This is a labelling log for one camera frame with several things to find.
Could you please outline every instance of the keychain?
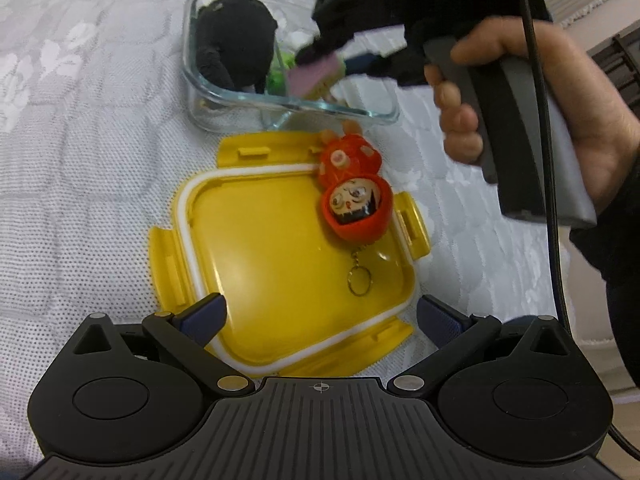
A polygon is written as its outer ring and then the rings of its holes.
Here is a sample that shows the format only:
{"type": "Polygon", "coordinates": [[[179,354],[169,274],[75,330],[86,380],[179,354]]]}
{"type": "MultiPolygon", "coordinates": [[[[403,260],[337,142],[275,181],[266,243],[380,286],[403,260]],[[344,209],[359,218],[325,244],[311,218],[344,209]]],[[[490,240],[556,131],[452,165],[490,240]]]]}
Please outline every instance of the keychain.
{"type": "Polygon", "coordinates": [[[382,238],[393,211],[391,186],[378,175],[382,156],[362,136],[360,125],[351,120],[342,123],[344,136],[331,130],[321,132],[324,151],[320,155],[318,180],[325,189],[321,211],[331,229],[353,244],[353,267],[347,275],[349,290],[355,296],[366,295],[372,275],[360,264],[359,253],[382,238]],[[357,276],[367,282],[360,290],[357,276]]]}

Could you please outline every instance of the white fabric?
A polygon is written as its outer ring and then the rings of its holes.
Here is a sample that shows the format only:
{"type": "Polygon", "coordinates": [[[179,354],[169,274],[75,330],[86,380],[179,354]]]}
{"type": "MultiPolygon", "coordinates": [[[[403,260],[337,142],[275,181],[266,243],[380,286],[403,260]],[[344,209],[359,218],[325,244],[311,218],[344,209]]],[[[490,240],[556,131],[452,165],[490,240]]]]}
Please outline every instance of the white fabric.
{"type": "MultiPolygon", "coordinates": [[[[29,395],[81,320],[155,309],[148,229],[213,167],[219,137],[184,109],[184,1],[0,0],[0,469],[40,459],[29,395]]],[[[544,228],[502,218],[479,171],[447,160],[429,89],[397,92],[401,120],[369,137],[431,234],[422,291],[501,319],[552,313],[544,228]]],[[[386,381],[431,351],[416,333],[363,375],[386,381]]]]}

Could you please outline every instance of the black cable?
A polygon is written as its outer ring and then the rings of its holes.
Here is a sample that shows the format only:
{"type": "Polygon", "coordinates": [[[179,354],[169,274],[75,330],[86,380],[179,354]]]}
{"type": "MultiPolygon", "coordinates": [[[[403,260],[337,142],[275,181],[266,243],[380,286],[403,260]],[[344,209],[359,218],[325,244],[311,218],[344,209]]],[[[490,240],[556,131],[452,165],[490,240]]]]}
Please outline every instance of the black cable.
{"type": "MultiPolygon", "coordinates": [[[[545,183],[545,209],[546,209],[546,237],[549,250],[549,271],[551,273],[551,287],[556,304],[558,321],[571,335],[569,316],[564,300],[564,288],[562,288],[562,269],[560,264],[560,245],[558,236],[558,209],[556,204],[556,174],[554,170],[554,156],[551,139],[551,120],[549,117],[549,105],[546,100],[545,77],[540,63],[536,31],[534,30],[533,17],[529,0],[520,0],[522,9],[522,23],[524,35],[527,41],[529,62],[533,73],[533,83],[536,87],[536,102],[538,104],[538,121],[540,122],[540,145],[542,147],[542,170],[545,183]]],[[[609,427],[609,436],[629,456],[640,462],[640,450],[629,442],[620,430],[613,424],[609,427]]]]}

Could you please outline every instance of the black plush toy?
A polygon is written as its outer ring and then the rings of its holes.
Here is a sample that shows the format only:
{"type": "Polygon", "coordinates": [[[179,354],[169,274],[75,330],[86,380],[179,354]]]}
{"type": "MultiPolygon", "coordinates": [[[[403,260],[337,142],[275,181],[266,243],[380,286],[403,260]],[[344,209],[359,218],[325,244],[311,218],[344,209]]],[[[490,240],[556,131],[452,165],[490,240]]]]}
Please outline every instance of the black plush toy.
{"type": "Polygon", "coordinates": [[[220,88],[264,93],[278,23],[258,0],[215,0],[196,24],[196,65],[220,88]]]}

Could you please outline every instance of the black sleeve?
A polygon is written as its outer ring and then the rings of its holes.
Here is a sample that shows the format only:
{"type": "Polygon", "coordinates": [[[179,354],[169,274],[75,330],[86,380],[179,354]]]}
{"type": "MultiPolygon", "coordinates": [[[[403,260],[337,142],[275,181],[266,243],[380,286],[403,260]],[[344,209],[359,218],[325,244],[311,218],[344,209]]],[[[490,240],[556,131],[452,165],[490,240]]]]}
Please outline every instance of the black sleeve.
{"type": "Polygon", "coordinates": [[[640,386],[640,158],[597,227],[574,229],[570,239],[607,283],[613,335],[640,386]]]}

